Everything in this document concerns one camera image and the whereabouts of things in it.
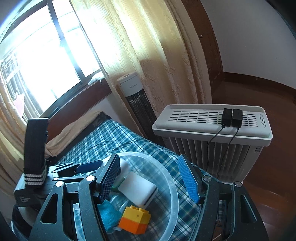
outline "black power adapter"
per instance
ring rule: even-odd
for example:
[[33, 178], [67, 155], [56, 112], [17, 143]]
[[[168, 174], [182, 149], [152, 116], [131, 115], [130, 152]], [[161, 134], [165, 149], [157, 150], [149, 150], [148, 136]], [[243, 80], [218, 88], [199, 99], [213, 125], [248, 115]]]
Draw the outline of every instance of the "black power adapter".
[[232, 126], [237, 128], [242, 127], [242, 110], [233, 109]]
[[222, 127], [230, 127], [231, 120], [232, 120], [232, 109], [224, 108], [222, 118], [221, 118]]

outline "toy block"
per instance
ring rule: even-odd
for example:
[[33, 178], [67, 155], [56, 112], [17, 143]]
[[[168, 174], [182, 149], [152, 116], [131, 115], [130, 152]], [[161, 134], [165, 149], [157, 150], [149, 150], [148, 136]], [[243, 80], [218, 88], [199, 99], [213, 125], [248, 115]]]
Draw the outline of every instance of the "toy block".
[[118, 227], [133, 234], [144, 234], [147, 226], [147, 224], [137, 223], [124, 217], [121, 218], [118, 224]]
[[141, 224], [148, 224], [151, 214], [147, 210], [134, 206], [126, 207], [122, 217]]

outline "wooden headboard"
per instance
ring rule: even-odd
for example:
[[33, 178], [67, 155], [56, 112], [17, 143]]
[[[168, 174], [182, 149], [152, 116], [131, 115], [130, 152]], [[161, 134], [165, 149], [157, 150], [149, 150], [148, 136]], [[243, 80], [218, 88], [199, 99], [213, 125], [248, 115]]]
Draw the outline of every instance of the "wooden headboard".
[[70, 123], [78, 120], [95, 104], [111, 93], [105, 79], [87, 86], [60, 108], [50, 119], [48, 125], [48, 139], [50, 141]]

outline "floor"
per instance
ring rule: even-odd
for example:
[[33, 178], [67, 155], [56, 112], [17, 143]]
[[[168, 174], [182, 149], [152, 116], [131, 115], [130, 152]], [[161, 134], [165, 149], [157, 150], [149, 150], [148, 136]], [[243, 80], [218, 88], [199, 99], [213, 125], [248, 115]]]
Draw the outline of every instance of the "floor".
[[244, 186], [268, 232], [277, 241], [296, 215], [296, 105], [295, 96], [256, 84], [222, 82], [213, 93], [215, 104], [262, 106], [274, 138], [246, 177]]

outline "silver bolt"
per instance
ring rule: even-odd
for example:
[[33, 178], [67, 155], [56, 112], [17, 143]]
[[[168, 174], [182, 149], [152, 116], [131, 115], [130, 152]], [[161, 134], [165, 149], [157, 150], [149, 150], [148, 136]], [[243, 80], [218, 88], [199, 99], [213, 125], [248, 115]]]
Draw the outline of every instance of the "silver bolt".
[[89, 181], [89, 182], [91, 182], [91, 181], [94, 180], [94, 176], [93, 175], [89, 175], [89, 176], [86, 177], [86, 180]]
[[235, 182], [234, 185], [238, 188], [241, 188], [242, 187], [242, 183], [241, 182]]
[[212, 180], [212, 178], [210, 176], [204, 176], [203, 179], [206, 182], [210, 182]]
[[56, 183], [56, 186], [57, 186], [57, 187], [61, 187], [61, 186], [63, 186], [63, 184], [64, 184], [63, 181], [58, 181], [58, 182]]

